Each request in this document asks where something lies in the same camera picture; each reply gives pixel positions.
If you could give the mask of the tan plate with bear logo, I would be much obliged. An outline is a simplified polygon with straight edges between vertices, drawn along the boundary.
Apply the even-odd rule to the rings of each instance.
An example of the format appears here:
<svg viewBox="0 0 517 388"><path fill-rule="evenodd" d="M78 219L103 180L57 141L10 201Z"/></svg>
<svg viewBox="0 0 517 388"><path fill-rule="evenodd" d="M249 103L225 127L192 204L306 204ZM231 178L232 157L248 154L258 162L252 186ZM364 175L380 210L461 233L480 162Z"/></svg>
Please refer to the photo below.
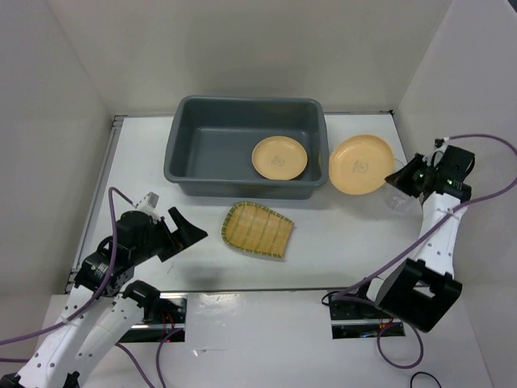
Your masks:
<svg viewBox="0 0 517 388"><path fill-rule="evenodd" d="M295 139L273 136L261 140L254 147L251 162L263 178L291 180L305 170L308 155L303 145Z"/></svg>

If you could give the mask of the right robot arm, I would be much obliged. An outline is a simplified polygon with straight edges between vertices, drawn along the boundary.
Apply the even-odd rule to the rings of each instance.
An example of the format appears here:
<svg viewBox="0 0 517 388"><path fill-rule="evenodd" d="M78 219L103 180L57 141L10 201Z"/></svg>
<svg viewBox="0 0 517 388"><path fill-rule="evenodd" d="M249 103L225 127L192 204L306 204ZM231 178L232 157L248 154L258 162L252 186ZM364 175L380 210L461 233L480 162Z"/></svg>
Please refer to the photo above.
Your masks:
<svg viewBox="0 0 517 388"><path fill-rule="evenodd" d="M396 269L355 296L357 314L371 318L382 310L428 332L456 302L462 285L454 278L453 251L464 203L472 195L464 181L474 163L473 153L438 143L431 155L416 154L386 177L388 185L419 200L422 241Z"/></svg>

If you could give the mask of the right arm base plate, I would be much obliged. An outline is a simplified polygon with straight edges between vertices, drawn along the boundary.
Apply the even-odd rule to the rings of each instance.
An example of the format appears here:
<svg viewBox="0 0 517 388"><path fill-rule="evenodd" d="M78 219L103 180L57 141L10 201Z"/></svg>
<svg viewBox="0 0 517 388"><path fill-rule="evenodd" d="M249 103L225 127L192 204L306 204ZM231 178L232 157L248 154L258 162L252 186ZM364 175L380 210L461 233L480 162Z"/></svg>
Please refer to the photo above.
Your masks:
<svg viewBox="0 0 517 388"><path fill-rule="evenodd" d="M403 323L377 310L374 306L359 302L335 300L338 290L329 291L322 297L322 305L329 309L330 327L334 340L376 338L387 327L384 336L403 337Z"/></svg>

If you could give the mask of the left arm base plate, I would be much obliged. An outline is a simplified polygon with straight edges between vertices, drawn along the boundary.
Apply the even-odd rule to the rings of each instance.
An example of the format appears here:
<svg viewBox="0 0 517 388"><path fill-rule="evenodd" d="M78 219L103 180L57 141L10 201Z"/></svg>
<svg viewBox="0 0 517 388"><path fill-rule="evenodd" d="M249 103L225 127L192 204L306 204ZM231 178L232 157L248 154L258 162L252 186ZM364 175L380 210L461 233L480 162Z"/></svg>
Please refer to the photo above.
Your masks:
<svg viewBox="0 0 517 388"><path fill-rule="evenodd" d="M187 294L163 293L161 301L162 310L134 324L120 339L122 344L160 343L165 338L168 343L185 341Z"/></svg>

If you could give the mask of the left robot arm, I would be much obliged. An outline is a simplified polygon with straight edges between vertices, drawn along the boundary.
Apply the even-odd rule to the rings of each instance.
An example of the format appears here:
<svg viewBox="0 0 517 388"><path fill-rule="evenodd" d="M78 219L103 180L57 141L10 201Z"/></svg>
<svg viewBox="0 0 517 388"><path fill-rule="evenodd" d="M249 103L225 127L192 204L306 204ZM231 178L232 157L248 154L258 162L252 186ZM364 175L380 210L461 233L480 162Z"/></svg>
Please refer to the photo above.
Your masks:
<svg viewBox="0 0 517 388"><path fill-rule="evenodd" d="M112 234L82 262L74 287L46 337L22 368L1 378L3 387L79 387L132 325L151 323L173 304L158 289L134 280L134 269L148 259L166 261L207 238L175 208L177 229L150 210L112 218Z"/></svg>

